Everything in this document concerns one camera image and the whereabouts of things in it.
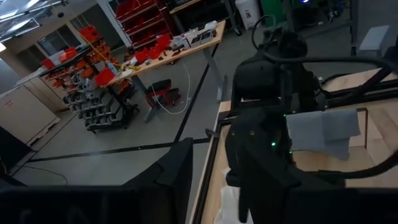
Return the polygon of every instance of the white tissue paper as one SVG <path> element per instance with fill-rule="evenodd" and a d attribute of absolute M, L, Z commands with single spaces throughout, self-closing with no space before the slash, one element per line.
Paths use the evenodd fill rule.
<path fill-rule="evenodd" d="M 223 171 L 224 177 L 231 170 Z M 221 189 L 221 208 L 218 210 L 214 224 L 240 224 L 238 218 L 239 188 L 225 186 Z M 247 224 L 253 224 L 249 212 Z"/>

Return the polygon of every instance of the electronic equipment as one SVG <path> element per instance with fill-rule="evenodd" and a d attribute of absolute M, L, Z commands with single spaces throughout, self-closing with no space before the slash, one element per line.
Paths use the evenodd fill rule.
<path fill-rule="evenodd" d="M 12 187 L 0 191 L 3 223 L 183 224 L 192 182 L 186 138 L 123 186 Z"/>
<path fill-rule="evenodd" d="M 381 80 L 398 73 L 398 66 L 367 57 L 305 58 L 307 45 L 297 34 L 266 32 L 257 46 L 254 32 L 257 53 L 239 65 L 234 75 L 229 117 L 237 117 L 225 142 L 231 168 L 226 181 L 240 187 L 239 220 L 246 222 L 250 210 L 255 224 L 398 223 L 398 189 L 345 188 L 346 179 L 372 177 L 397 165 L 398 151 L 366 170 L 304 172 L 292 158 L 285 118 L 293 111 L 397 97 L 396 90 L 389 91 L 392 86 Z M 305 62 L 373 63 L 382 69 L 357 88 L 328 92 L 305 69 Z M 294 94 L 298 95 L 297 105 Z"/>

